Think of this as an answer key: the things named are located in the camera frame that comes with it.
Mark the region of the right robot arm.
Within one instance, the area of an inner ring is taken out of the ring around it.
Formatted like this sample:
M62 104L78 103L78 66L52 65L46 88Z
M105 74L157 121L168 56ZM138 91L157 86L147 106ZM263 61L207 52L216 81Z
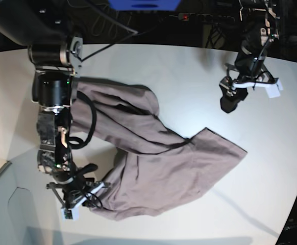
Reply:
M93 194L93 178L85 174L95 164L77 168L72 151L85 147L96 127L96 109L89 97L77 89L82 62L83 38L73 23L53 1L0 1L0 33L26 46L35 66L32 100L39 105L37 132L40 137L38 168L54 178L48 189L61 189L59 201L65 210L86 203L101 206ZM87 103L92 113L85 140L70 135L71 106Z

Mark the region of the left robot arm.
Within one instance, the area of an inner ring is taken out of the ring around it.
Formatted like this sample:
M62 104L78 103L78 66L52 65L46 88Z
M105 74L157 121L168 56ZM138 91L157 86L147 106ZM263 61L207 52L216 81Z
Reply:
M234 64L226 63L226 76L220 81L222 91L220 107L223 112L233 112L247 97L248 88L264 88L269 97L278 97L282 90L264 65L267 50L279 39L279 17L274 1L239 1L240 20L244 39Z

